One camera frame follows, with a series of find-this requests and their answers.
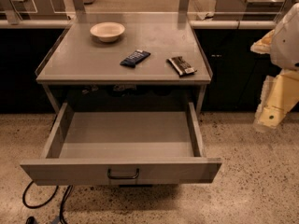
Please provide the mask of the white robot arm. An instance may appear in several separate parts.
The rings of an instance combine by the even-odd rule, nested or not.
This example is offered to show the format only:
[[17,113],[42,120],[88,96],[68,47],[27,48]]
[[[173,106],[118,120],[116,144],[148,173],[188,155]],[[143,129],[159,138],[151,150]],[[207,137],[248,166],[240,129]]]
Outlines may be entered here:
[[250,50],[269,54],[271,63],[281,69],[275,77],[265,78],[255,113],[255,129],[265,132],[275,129],[299,102],[299,4]]

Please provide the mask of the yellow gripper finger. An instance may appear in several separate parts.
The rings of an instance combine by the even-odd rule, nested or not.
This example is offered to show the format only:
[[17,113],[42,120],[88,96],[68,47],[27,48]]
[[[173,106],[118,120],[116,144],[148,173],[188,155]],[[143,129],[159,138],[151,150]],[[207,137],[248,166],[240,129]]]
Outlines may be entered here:
[[274,33],[275,30],[271,30],[270,32],[268,32],[261,39],[254,42],[250,47],[250,50],[258,54],[269,54]]
[[263,82],[261,102],[255,113],[256,129],[275,129],[299,102],[299,72],[282,69]]

